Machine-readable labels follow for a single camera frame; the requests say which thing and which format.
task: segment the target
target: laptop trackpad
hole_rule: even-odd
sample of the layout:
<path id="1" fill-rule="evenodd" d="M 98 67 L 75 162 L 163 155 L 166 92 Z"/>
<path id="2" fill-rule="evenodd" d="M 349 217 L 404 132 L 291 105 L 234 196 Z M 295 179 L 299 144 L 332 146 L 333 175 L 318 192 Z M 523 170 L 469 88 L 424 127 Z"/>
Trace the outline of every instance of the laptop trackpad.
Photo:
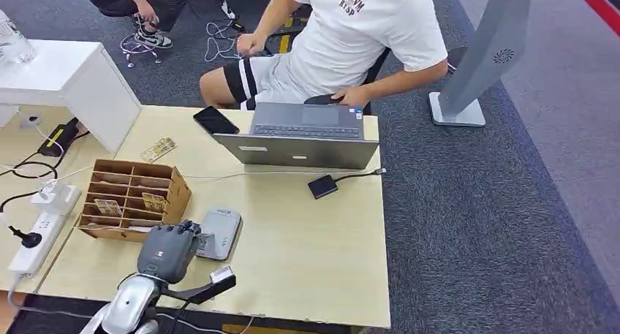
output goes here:
<path id="1" fill-rule="evenodd" d="M 336 106 L 306 107 L 301 114 L 301 122 L 303 124 L 336 125 L 339 123 L 339 116 L 340 113 Z"/>

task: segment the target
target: black dongle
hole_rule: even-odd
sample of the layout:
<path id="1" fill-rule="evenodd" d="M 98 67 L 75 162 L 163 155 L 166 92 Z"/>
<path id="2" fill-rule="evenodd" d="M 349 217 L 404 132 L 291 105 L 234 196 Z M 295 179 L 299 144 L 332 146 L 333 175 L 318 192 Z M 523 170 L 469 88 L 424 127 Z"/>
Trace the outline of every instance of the black dongle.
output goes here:
<path id="1" fill-rule="evenodd" d="M 319 199 L 338 190 L 338 186 L 331 175 L 324 175 L 308 183 L 308 187 L 310 191 L 312 191 L 312 195 L 314 195 L 315 199 Z"/>
<path id="2" fill-rule="evenodd" d="M 233 27 L 234 29 L 236 29 L 239 32 L 245 32 L 246 31 L 246 28 L 243 27 L 242 24 L 237 23 L 237 22 L 233 22 L 232 25 L 230 25 L 230 27 Z"/>
<path id="3" fill-rule="evenodd" d="M 59 157 L 62 152 L 60 148 L 54 144 L 58 143 L 62 150 L 67 151 L 75 135 L 78 134 L 78 120 L 76 118 L 69 121 L 67 124 L 59 124 L 50 134 L 49 138 L 39 147 L 37 151 L 43 156 Z"/>

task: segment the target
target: red stripe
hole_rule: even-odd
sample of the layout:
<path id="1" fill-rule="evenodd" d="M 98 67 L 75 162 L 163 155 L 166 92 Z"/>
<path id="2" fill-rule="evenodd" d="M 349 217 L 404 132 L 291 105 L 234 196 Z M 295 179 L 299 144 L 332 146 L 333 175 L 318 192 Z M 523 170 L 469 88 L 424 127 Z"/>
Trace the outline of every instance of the red stripe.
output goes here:
<path id="1" fill-rule="evenodd" d="M 620 14 L 606 0 L 585 0 L 620 37 Z"/>

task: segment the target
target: shorts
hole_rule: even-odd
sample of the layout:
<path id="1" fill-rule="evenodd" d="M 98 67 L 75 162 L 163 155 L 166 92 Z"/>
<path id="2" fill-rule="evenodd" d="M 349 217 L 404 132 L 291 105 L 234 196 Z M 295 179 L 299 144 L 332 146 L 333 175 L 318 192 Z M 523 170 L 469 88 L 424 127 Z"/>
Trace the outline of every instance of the shorts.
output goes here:
<path id="1" fill-rule="evenodd" d="M 258 102 L 303 104 L 310 94 L 295 85 L 286 68 L 288 55 L 255 56 L 224 66 L 230 93 L 242 110 L 254 110 Z"/>

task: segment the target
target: person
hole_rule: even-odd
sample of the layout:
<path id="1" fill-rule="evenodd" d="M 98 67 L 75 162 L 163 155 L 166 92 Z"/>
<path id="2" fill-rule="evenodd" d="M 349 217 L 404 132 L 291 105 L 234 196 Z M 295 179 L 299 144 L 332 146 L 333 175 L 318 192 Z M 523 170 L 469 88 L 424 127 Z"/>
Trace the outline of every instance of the person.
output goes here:
<path id="1" fill-rule="evenodd" d="M 289 53 L 252 57 L 302 4 L 312 13 Z M 368 69 L 390 48 L 404 69 L 362 85 Z M 364 107 L 371 99 L 418 88 L 445 75 L 447 52 L 432 0 L 271 0 L 253 33 L 238 38 L 248 58 L 200 78 L 207 105 L 303 103 L 333 94 L 340 104 Z"/>
<path id="2" fill-rule="evenodd" d="M 168 49 L 173 46 L 170 32 L 187 0 L 90 0 L 104 15 L 133 14 L 137 26 L 135 39 L 144 45 Z"/>

